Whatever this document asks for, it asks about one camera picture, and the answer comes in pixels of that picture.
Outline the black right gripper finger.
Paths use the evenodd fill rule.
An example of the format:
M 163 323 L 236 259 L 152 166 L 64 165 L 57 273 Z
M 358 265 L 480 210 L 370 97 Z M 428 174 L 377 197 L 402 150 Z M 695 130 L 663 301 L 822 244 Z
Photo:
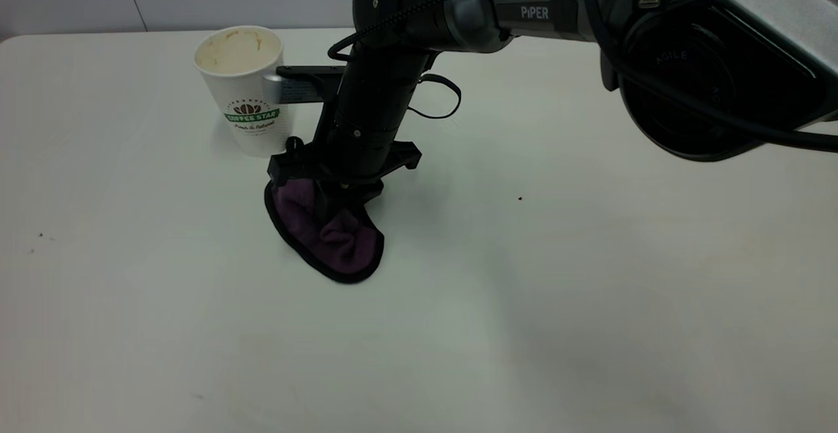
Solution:
M 339 184 L 314 184 L 314 220 L 325 226 L 339 212 Z
M 350 211 L 354 214 L 366 214 L 366 206 L 378 198 L 383 187 L 352 187 L 350 189 Z

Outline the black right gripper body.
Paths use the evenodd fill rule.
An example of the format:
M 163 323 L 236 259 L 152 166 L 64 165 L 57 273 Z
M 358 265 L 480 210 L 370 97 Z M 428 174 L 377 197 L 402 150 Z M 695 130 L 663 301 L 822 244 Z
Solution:
M 268 165 L 276 189 L 297 180 L 352 187 L 382 187 L 400 167 L 415 168 L 421 153 L 395 140 L 422 76 L 422 50 L 356 45 L 342 67 L 276 67 L 266 73 L 270 104 L 322 104 L 312 141 L 288 138 Z

